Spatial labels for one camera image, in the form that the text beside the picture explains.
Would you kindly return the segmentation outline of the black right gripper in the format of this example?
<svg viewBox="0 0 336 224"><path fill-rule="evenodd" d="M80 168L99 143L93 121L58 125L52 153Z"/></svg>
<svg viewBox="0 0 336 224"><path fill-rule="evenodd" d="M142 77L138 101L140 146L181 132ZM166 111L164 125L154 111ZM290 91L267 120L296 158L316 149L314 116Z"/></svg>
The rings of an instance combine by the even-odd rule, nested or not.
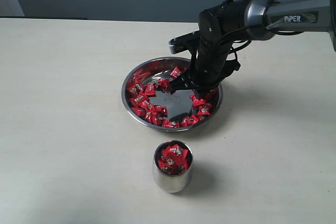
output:
<svg viewBox="0 0 336 224"><path fill-rule="evenodd" d="M169 93L180 90L195 90L197 99L210 100L218 93L217 86L225 78L240 69L237 56L228 60L233 49L232 40L211 41L201 36L197 57L188 71L169 82Z"/></svg>

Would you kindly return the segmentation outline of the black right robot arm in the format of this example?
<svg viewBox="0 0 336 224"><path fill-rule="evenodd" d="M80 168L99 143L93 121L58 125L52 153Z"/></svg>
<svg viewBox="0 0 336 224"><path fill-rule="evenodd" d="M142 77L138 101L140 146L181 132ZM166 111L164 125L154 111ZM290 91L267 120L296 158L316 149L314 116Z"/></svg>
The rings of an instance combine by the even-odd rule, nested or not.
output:
<svg viewBox="0 0 336 224"><path fill-rule="evenodd" d="M244 48L234 48L235 41L249 45L304 32L329 33L335 42L335 0L228 0L205 9L198 17L198 31L170 41L172 54L188 50L192 55L189 68L170 82L170 92L204 93L239 70L238 60L227 58Z"/></svg>

